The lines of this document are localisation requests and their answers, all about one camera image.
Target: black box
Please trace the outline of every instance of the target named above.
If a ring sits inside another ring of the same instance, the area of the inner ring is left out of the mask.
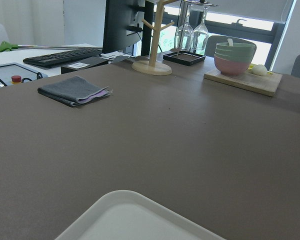
[[[179,52],[172,52],[163,55],[164,60],[168,60],[170,62],[174,62],[186,66],[191,66],[193,64],[202,62],[205,60],[205,58],[206,58],[205,55],[200,55],[200,54],[183,51],[183,50]]]
[[[68,63],[61,66],[61,74],[66,74],[78,70],[89,69],[100,65],[108,64],[108,59],[103,59],[96,56],[91,56],[86,59],[82,59],[76,62]]]

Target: white tray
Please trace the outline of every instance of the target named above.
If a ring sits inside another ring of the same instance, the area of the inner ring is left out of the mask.
[[[224,240],[129,190],[107,193],[55,240]]]

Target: red button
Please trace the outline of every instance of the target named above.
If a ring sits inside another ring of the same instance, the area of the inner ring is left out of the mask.
[[[11,77],[13,83],[21,83],[21,76],[14,75]]]

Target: spoon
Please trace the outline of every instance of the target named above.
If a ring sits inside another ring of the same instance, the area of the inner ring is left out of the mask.
[[[234,41],[232,40],[232,38],[228,38],[228,43],[230,47],[234,46]]]

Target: green handle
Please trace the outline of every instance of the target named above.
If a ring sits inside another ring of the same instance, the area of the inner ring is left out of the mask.
[[[12,51],[12,49],[17,49],[18,45],[16,44],[11,44],[7,41],[3,41],[0,45],[0,53],[4,51]]]

